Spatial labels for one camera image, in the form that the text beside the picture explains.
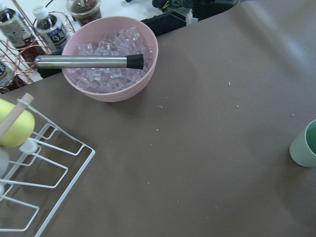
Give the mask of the green cup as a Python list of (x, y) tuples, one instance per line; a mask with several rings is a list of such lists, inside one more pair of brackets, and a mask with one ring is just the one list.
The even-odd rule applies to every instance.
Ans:
[(316, 166), (316, 121), (311, 121), (289, 147), (294, 162), (303, 167)]

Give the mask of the steel muddler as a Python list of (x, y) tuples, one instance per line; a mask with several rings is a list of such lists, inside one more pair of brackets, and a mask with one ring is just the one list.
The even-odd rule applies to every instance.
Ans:
[(41, 55), (35, 58), (38, 69), (68, 68), (130, 68), (143, 69), (143, 54), (127, 56), (105, 55)]

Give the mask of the pink bowl with ice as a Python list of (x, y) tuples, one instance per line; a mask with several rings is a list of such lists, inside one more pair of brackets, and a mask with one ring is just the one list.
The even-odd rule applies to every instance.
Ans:
[(126, 56), (143, 54), (142, 69), (63, 69), (66, 80), (86, 96), (119, 102), (139, 93), (149, 83), (158, 59), (158, 41), (143, 22), (123, 16), (97, 19), (81, 27), (67, 42), (64, 55)]

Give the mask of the iced coffee cup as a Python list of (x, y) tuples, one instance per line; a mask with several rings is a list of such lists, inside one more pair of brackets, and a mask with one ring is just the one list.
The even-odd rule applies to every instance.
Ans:
[(102, 18), (99, 0), (67, 0), (66, 8), (80, 26)]

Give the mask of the dark drink bottle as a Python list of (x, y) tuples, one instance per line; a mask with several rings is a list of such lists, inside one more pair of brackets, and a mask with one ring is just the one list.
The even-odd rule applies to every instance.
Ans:
[(7, 8), (3, 0), (0, 1), (0, 31), (16, 48), (26, 46), (32, 34), (20, 14)]
[(41, 5), (33, 8), (37, 20), (36, 31), (42, 36), (51, 52), (62, 51), (70, 38), (63, 22)]

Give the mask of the yellow cup on rack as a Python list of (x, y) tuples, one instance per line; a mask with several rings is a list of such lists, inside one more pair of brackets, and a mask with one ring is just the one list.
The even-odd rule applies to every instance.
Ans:
[[(0, 121), (11, 112), (14, 104), (0, 100)], [(9, 128), (6, 134), (0, 139), (0, 145), (6, 148), (14, 148), (22, 145), (31, 136), (35, 128), (35, 118), (32, 113), (25, 110)]]

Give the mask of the grey cup on rack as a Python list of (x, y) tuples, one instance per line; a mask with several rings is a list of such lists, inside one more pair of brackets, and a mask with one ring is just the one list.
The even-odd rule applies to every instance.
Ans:
[(2, 177), (9, 165), (9, 153), (8, 151), (1, 147), (0, 148), (0, 177)]

